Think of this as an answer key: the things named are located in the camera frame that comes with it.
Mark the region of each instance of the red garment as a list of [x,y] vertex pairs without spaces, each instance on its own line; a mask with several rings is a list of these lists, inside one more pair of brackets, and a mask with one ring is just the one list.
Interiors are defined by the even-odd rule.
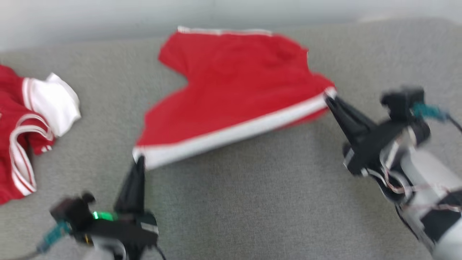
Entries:
[[180,27],[159,60],[188,85],[146,114],[134,157],[154,168],[323,114],[335,87],[310,72],[307,51],[268,31]]
[[28,144],[38,155],[55,140],[46,120],[24,105],[30,94],[27,80],[0,65],[0,204],[36,191]]
[[36,191],[28,146],[36,155],[51,150],[79,118],[77,94],[57,75],[21,78],[0,65],[0,204]]

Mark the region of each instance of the gray fabric surface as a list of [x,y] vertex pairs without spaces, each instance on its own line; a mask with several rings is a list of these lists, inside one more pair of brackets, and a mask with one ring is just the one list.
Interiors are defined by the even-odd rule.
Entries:
[[[310,49],[310,67],[372,118],[381,92],[426,87],[429,103],[462,119],[462,34],[442,20],[384,21],[277,30]],[[0,55],[20,75],[55,72],[81,100],[83,118],[53,150],[33,158],[38,192],[0,206],[0,258],[26,253],[53,225],[63,195],[91,191],[110,210],[130,168],[145,111],[185,80],[157,61],[165,38],[79,43]],[[462,172],[462,138],[431,124],[430,151]],[[342,166],[344,136],[331,115],[268,133],[152,172],[146,207],[169,260],[431,259],[370,179]],[[80,259],[72,239],[41,259]],[[159,259],[147,252],[144,259]]]

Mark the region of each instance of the red fabric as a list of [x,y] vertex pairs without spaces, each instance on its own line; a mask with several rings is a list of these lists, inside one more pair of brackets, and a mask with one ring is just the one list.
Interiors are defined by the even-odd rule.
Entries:
[[[18,77],[12,69],[0,65],[0,204],[4,204],[11,199],[24,197],[13,182],[12,166],[15,162],[11,160],[11,147],[21,146],[27,151],[29,143],[34,153],[40,154],[44,147],[51,146],[54,142],[54,139],[47,140],[36,132],[20,134],[14,140],[15,142],[10,142],[13,131],[21,126],[37,126],[44,131],[49,131],[48,126],[37,119],[27,119],[20,122],[20,118],[24,115],[35,115],[42,118],[24,106],[22,82],[23,79]],[[23,155],[21,157],[22,160],[28,160]],[[27,174],[29,180],[32,180],[34,178],[32,169],[26,168],[28,170],[25,174]]]
[[137,145],[176,143],[322,94],[334,84],[310,72],[307,51],[280,35],[173,34],[159,60],[188,85],[146,114]]

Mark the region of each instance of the wire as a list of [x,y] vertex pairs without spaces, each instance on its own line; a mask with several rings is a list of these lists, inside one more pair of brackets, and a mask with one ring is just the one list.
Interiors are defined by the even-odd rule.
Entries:
[[[374,175],[375,177],[379,178],[391,191],[397,194],[402,194],[406,189],[411,189],[413,192],[422,191],[425,189],[430,188],[437,188],[444,190],[446,194],[450,193],[450,190],[440,184],[424,184],[424,185],[416,185],[416,186],[404,186],[404,187],[396,187],[393,186],[389,181],[389,171],[387,168],[383,167],[383,174],[384,178],[381,175],[375,174],[374,172],[369,172],[369,174]],[[462,207],[458,205],[450,205],[450,204],[441,204],[441,205],[433,205],[433,204],[421,204],[421,205],[413,205],[413,206],[403,206],[406,209],[433,209],[433,210],[450,210],[454,212],[462,212]]]
[[447,119],[462,133],[462,126],[457,122],[451,115],[448,115]]
[[379,173],[376,173],[374,171],[367,171],[367,173],[369,175],[377,177],[379,180],[381,180],[383,182],[383,185],[385,185],[386,187],[388,186],[387,183],[385,182],[385,179]]
[[159,247],[154,246],[154,248],[157,250],[157,252],[159,252],[159,255],[162,257],[162,260],[167,260],[167,258],[165,257],[164,253],[162,252],[162,250],[160,250]]
[[40,253],[38,251],[35,251],[33,253],[30,253],[30,254],[27,254],[27,255],[24,255],[24,256],[21,256],[21,257],[2,259],[2,260],[30,260],[32,258],[37,257],[38,255],[40,255]]

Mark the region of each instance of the white stripe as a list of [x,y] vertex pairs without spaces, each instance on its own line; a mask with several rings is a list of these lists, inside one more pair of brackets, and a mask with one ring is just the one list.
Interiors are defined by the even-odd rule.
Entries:
[[227,29],[201,29],[201,28],[188,28],[184,26],[178,27],[178,32],[180,33],[191,33],[191,34],[212,34],[212,35],[223,35],[223,34],[233,34],[233,35],[266,35],[272,36],[271,31],[263,29],[249,29],[249,30],[227,30]]
[[11,157],[11,165],[12,165],[12,175],[15,176],[13,178],[13,182],[18,190],[21,191],[23,195],[28,195],[30,192],[25,188],[28,187],[32,191],[36,190],[36,182],[34,171],[32,169],[32,165],[30,164],[29,157],[27,156],[24,148],[18,143],[18,136],[22,133],[27,132],[36,132],[41,134],[47,140],[53,139],[53,134],[49,129],[48,125],[45,123],[43,118],[35,114],[26,114],[22,116],[19,120],[17,125],[22,124],[27,119],[37,119],[45,124],[48,128],[48,131],[45,131],[43,128],[36,126],[36,125],[21,125],[17,126],[10,134],[10,157]]
[[32,106],[30,105],[30,98],[29,98],[29,78],[23,79],[23,99],[24,99],[24,106],[32,110]]
[[24,196],[32,194],[18,179],[16,174],[12,171],[11,172],[11,177],[13,178],[13,183]]
[[138,157],[144,155],[146,157],[146,168],[153,169],[247,139],[288,125],[325,108],[327,106],[324,100],[325,94],[333,97],[336,95],[336,90],[330,87],[326,89],[326,93],[319,94],[296,105],[175,144],[136,146],[133,149],[133,157],[137,160]]

